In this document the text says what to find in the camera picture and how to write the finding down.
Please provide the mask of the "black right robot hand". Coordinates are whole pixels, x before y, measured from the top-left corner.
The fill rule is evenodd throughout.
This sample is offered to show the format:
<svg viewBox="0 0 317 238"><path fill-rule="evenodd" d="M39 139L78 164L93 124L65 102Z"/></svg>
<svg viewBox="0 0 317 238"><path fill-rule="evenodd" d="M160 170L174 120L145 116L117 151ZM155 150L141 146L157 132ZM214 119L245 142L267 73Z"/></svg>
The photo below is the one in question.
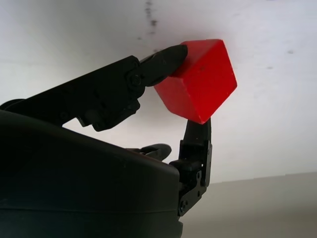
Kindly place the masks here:
<svg viewBox="0 0 317 238"><path fill-rule="evenodd" d="M211 121L188 121L179 158L154 144L121 148L63 127L72 119L111 129L140 108L145 88L188 54L176 45L130 56L0 107L3 238L179 238L211 174Z"/></svg>

